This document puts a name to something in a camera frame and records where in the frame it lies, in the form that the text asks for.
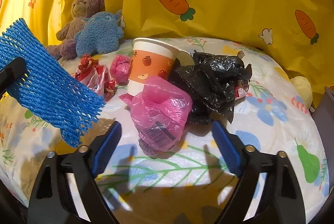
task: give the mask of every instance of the pink plastic bag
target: pink plastic bag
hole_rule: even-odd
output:
[[[192,107],[190,96],[158,76],[147,78],[137,96],[120,96],[129,107],[139,139],[157,151],[171,149],[183,134]]]

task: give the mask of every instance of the paper cup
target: paper cup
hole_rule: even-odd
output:
[[[168,78],[179,49],[149,38],[136,38],[133,43],[128,94],[136,96],[143,91],[149,76]]]

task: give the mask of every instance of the screw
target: screw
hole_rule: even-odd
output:
[[[55,155],[56,155],[56,153],[54,151],[51,151],[51,152],[48,152],[46,156],[48,158],[53,158]]]
[[[79,148],[79,152],[83,153],[83,152],[88,151],[88,149],[89,149],[88,146],[83,145],[83,146],[81,146],[81,147]]]
[[[285,158],[285,157],[287,157],[287,154],[286,154],[286,152],[279,151],[279,152],[278,152],[278,156],[279,156],[279,157],[282,157],[282,158]]]
[[[252,145],[247,145],[246,146],[246,151],[248,151],[248,152],[255,152],[255,147],[252,146]]]

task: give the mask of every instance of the white floral sheet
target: white floral sheet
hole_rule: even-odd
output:
[[[316,125],[303,101],[280,66],[254,48],[208,38],[162,39],[182,50],[236,55],[243,50],[245,65],[252,64],[253,77],[245,100],[238,101],[227,129],[245,144],[261,152],[287,152],[301,186],[307,221],[318,212],[329,193],[324,148]],[[130,55],[132,41],[117,52],[99,55],[100,64],[110,67],[116,54]],[[79,59],[61,61],[73,73]],[[83,143],[104,134],[117,120],[122,138],[105,173],[96,183],[120,223],[214,223],[237,183],[212,138],[210,127],[187,127],[184,139],[172,152],[151,159],[138,145],[138,133],[126,105],[118,98],[103,108],[100,121],[83,137]],[[49,150],[68,152],[60,144],[59,129],[34,116],[7,96],[0,103],[0,178],[11,192],[28,205],[38,169]],[[261,174],[246,218],[254,215],[265,175]],[[86,218],[79,207],[80,216]]]

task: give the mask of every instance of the cup rim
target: cup rim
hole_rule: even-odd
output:
[[[151,43],[158,44],[158,45],[160,45],[160,46],[162,46],[162,47],[165,47],[165,48],[167,48],[167,49],[171,48],[171,49],[173,49],[173,50],[175,50],[175,51],[176,51],[176,50],[177,50],[178,52],[180,51],[179,48],[177,48],[177,47],[175,47],[175,46],[173,46],[173,45],[171,45],[171,44],[169,44],[169,43],[166,43],[166,42],[163,42],[163,41],[161,41],[161,40],[158,40],[158,39],[152,39],[152,38],[135,38],[135,39],[133,40],[133,45],[135,45],[135,43],[136,43],[137,41],[151,42]]]

